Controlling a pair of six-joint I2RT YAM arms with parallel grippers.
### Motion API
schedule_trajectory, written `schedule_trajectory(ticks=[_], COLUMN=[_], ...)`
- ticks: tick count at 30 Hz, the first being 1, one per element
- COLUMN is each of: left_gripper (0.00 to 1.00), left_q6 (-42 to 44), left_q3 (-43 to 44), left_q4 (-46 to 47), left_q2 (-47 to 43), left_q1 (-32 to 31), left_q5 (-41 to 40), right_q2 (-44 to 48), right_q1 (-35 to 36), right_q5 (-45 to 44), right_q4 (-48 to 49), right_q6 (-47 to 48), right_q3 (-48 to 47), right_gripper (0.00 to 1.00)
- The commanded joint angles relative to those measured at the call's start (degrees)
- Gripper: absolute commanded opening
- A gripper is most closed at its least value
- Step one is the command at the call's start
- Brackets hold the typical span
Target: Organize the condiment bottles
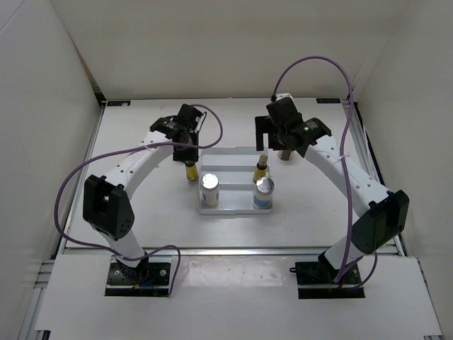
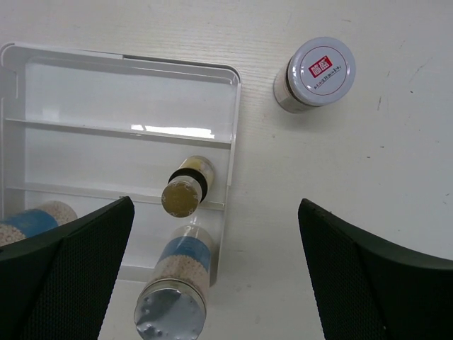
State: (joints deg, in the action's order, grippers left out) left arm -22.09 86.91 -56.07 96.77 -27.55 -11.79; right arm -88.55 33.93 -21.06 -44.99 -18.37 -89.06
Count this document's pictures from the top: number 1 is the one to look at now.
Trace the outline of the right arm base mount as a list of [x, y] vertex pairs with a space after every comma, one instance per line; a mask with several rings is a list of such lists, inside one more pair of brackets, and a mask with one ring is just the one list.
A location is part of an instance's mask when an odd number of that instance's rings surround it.
[[339, 283], [335, 283], [330, 274], [315, 261], [296, 262], [289, 272], [296, 276], [300, 300], [365, 298], [364, 288], [357, 288], [362, 282], [357, 265], [354, 265]]

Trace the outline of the silver lid white bottle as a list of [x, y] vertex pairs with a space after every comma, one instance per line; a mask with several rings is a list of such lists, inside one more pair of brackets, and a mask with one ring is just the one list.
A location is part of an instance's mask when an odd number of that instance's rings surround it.
[[208, 207], [216, 207], [219, 203], [219, 179], [215, 174], [206, 173], [201, 178], [202, 201]]

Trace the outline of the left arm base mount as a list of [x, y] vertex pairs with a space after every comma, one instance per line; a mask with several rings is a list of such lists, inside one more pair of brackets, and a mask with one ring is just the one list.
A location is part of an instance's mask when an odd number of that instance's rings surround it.
[[111, 260], [105, 281], [104, 296], [123, 298], [169, 298], [173, 292], [181, 258], [172, 261], [140, 261], [130, 268]]

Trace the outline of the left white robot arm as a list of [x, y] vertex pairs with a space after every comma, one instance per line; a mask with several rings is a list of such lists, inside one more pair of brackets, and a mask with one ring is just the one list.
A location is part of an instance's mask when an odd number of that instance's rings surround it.
[[141, 261], [145, 251], [133, 235], [134, 213], [130, 200], [143, 180], [165, 159], [194, 165], [198, 161], [200, 125], [205, 114], [183, 104], [177, 115], [159, 118], [140, 143], [108, 173], [89, 176], [84, 183], [83, 219], [117, 252], [124, 275], [132, 283], [146, 280], [149, 270]]

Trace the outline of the brown spice jar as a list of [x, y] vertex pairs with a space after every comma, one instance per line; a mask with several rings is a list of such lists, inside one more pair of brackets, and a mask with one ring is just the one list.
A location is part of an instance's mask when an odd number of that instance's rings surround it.
[[277, 153], [277, 156], [280, 160], [282, 161], [291, 161], [292, 160], [292, 157], [293, 157], [293, 151], [292, 150], [279, 150], [278, 153]]

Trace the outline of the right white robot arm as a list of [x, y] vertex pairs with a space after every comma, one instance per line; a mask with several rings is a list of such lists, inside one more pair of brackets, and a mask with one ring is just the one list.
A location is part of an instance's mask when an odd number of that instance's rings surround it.
[[269, 103], [267, 115], [255, 119], [256, 148], [289, 150], [320, 170], [347, 198], [347, 234], [319, 256], [318, 275], [338, 282], [363, 256], [374, 253], [406, 226], [409, 197], [375, 181], [347, 157], [331, 130], [318, 118], [304, 120], [294, 100], [285, 96]]

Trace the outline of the silver lid blue bottle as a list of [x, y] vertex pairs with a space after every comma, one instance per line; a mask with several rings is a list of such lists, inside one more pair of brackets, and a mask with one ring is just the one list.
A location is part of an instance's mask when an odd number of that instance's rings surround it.
[[273, 207], [273, 192], [275, 184], [269, 177], [262, 177], [256, 181], [253, 194], [253, 207], [255, 209], [269, 210]]

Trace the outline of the yellow label bottle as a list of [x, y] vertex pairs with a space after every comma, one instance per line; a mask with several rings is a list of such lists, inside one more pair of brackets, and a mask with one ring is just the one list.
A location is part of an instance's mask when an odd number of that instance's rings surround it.
[[268, 168], [268, 156], [266, 154], [262, 154], [259, 156], [258, 162], [256, 164], [256, 168], [253, 175], [253, 182], [256, 183], [259, 179], [266, 176]]
[[195, 162], [186, 162], [185, 163], [185, 175], [186, 175], [187, 180], [189, 180], [189, 181], [198, 180], [197, 165]]

